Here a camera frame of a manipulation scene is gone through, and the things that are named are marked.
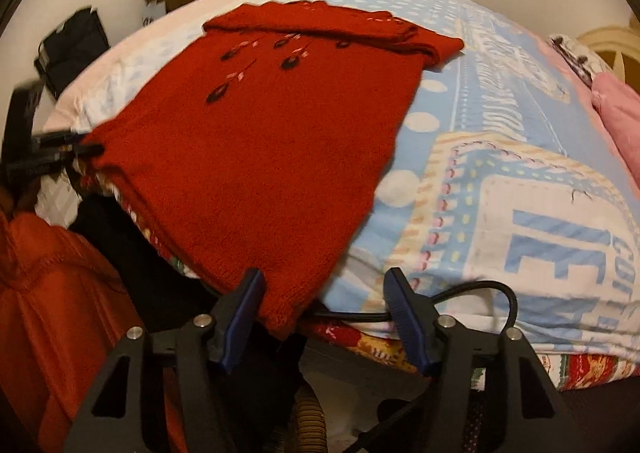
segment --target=pink pillow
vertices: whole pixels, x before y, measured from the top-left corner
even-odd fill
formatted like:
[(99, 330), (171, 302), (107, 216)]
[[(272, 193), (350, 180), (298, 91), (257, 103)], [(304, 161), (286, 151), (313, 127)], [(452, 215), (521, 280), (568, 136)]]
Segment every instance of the pink pillow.
[(640, 96), (613, 74), (593, 79), (591, 104), (640, 186)]

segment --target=white polka dot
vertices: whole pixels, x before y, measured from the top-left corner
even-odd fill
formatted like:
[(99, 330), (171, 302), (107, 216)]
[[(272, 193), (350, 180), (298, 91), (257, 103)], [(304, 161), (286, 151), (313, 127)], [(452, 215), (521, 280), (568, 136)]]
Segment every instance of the white polka dot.
[(423, 79), (422, 82), (420, 83), (420, 86), (430, 92), (446, 92), (447, 91), (447, 86), (443, 82), (436, 81), (434, 79)]
[(401, 208), (411, 204), (415, 199), (420, 179), (409, 170), (391, 170), (378, 184), (376, 198), (384, 204)]
[(414, 132), (435, 132), (440, 128), (440, 122), (429, 112), (413, 112), (404, 118), (404, 126)]

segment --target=ribbed hose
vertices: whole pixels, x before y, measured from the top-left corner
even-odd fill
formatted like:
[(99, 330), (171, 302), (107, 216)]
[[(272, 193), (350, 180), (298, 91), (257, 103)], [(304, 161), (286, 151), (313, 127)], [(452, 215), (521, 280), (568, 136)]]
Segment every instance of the ribbed hose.
[(284, 453), (328, 453), (324, 411), (313, 388), (303, 382), (296, 394)]

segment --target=black pants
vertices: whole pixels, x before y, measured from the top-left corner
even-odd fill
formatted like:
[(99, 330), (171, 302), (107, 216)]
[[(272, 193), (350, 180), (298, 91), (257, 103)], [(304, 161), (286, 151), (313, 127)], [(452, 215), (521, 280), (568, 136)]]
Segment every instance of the black pants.
[[(114, 199), (85, 198), (69, 229), (84, 236), (118, 271), (149, 332), (181, 327), (209, 312), (217, 301), (198, 280), (166, 263)], [(298, 362), (304, 347), (300, 335), (281, 343), (255, 324), (241, 363), (226, 378), (225, 393), (234, 414), (246, 418), (261, 442), (277, 425), (287, 425), (302, 379)]]

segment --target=red sweater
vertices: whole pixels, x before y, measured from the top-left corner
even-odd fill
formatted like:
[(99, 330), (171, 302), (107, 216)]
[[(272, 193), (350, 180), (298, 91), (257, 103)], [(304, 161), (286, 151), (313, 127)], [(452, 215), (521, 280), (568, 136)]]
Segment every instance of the red sweater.
[(260, 317), (283, 336), (369, 212), (422, 69), (463, 42), (325, 2), (204, 29), (88, 137), (94, 167), (215, 289), (263, 270)]

